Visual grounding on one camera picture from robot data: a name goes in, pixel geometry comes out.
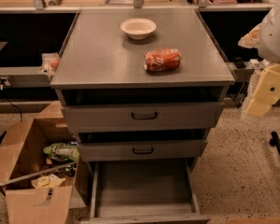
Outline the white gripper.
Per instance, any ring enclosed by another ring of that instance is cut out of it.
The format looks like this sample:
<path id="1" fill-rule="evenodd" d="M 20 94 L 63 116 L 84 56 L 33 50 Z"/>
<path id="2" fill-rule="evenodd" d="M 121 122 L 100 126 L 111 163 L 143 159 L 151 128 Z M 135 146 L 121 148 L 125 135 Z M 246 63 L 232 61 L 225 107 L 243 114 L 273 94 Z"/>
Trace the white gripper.
<path id="1" fill-rule="evenodd" d="M 259 56 L 277 63 L 266 67 L 259 76 L 250 79 L 245 103 L 245 114 L 253 118 L 263 117 L 280 99 L 280 3 L 276 4 L 248 34 L 238 41 L 242 48 L 258 48 Z"/>

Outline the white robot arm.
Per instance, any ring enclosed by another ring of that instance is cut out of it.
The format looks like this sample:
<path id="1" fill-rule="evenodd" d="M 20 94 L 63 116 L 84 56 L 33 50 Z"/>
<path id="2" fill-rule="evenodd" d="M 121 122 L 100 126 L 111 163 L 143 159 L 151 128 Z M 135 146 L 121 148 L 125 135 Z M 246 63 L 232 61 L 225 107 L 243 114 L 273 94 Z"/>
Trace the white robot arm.
<path id="1" fill-rule="evenodd" d="M 263 69 L 255 69 L 242 106 L 245 116 L 261 118 L 280 99 L 280 0 L 238 45 L 257 49 L 260 58 L 269 63 Z"/>

